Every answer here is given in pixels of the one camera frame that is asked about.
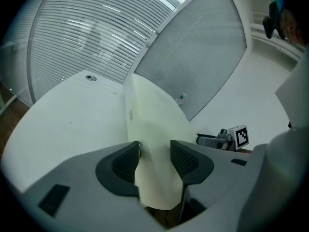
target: white curved surface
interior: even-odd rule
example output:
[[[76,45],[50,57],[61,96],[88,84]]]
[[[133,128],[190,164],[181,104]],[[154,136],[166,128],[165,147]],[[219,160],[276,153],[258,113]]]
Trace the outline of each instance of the white curved surface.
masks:
[[[97,81],[85,76],[94,75]],[[1,169],[24,192],[64,160],[128,142],[124,87],[82,71],[38,100],[20,120]]]
[[[135,171],[141,202],[170,210],[181,200],[183,182],[170,161],[170,141],[196,143],[197,134],[174,99],[146,78],[132,74],[125,83],[129,141],[138,140]]]

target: brown floor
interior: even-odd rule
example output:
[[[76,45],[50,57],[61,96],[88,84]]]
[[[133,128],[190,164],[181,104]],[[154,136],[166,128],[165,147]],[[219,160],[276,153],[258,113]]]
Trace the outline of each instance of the brown floor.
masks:
[[[0,84],[0,93],[4,103],[13,96],[2,84]],[[29,107],[16,99],[0,117],[0,159],[11,133],[28,110]]]

